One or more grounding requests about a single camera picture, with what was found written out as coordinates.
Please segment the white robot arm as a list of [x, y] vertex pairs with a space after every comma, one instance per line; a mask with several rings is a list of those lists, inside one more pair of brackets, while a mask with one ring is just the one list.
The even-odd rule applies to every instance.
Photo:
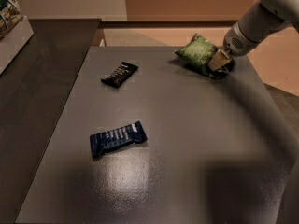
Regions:
[[226, 33], [223, 48], [207, 66], [219, 70], [233, 57], [248, 54], [271, 34], [288, 26], [298, 29], [298, 24], [299, 0], [259, 0]]

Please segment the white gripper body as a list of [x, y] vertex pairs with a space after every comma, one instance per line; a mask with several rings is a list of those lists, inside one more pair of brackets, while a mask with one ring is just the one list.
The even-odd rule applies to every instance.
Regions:
[[252, 27], [238, 21], [224, 36], [223, 46], [234, 57], [244, 56], [257, 47], [258, 40]]

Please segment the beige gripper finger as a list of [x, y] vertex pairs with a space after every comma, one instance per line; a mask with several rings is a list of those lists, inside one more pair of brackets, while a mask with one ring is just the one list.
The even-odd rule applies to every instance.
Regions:
[[207, 66], [211, 71], [216, 71], [218, 69], [223, 68], [231, 60], [232, 56], [228, 52], [222, 49], [218, 49], [212, 56]]

